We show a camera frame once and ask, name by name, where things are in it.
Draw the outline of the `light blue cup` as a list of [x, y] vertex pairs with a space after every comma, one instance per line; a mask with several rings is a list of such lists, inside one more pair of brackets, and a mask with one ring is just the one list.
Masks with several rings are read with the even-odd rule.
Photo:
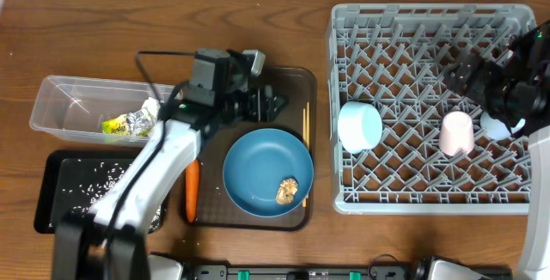
[[502, 140], [511, 137], [525, 126], [525, 120], [521, 119], [516, 126], [509, 131], [506, 125], [493, 119], [487, 112], [483, 112], [480, 117], [480, 128], [486, 132], [486, 135], [492, 140]]

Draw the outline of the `pink cup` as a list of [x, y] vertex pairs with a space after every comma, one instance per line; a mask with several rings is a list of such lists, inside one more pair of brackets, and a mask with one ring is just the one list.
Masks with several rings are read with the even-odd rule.
[[448, 156], [467, 155], [474, 149], [474, 125], [467, 113], [453, 111], [443, 117], [439, 149]]

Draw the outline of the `foil wrapper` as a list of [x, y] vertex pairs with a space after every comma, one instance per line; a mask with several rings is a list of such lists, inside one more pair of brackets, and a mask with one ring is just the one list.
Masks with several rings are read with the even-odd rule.
[[126, 123], [130, 136], [145, 137], [156, 124], [156, 118], [146, 109], [141, 108], [126, 115]]

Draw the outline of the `yellow-green snack wrapper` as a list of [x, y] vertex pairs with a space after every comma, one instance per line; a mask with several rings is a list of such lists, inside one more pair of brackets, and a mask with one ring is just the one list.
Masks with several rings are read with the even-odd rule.
[[115, 119], [109, 119], [101, 123], [101, 130], [103, 134], [118, 135], [118, 136], [130, 136], [130, 126], [128, 125], [127, 115], [119, 115]]

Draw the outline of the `white rice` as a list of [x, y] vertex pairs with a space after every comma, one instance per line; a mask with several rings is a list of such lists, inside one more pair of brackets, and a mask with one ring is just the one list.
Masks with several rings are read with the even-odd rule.
[[131, 165], [128, 159], [66, 159], [60, 166], [49, 227], [67, 214], [85, 214]]

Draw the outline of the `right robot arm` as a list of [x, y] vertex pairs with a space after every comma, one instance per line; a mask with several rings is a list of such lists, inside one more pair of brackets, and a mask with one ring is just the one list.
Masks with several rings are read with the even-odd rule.
[[468, 56], [444, 74], [449, 90], [469, 98], [510, 129], [520, 120], [529, 138], [531, 193], [519, 279], [549, 278], [549, 22], [515, 38], [504, 66]]

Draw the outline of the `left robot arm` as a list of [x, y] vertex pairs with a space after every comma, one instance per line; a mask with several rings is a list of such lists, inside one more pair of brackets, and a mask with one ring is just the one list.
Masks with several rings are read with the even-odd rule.
[[183, 263], [146, 250], [155, 213], [220, 126], [271, 122], [288, 103], [250, 82], [263, 69], [263, 52], [200, 48], [191, 56], [191, 79], [161, 102], [149, 141], [119, 181], [85, 215], [58, 223], [52, 278], [184, 278]]

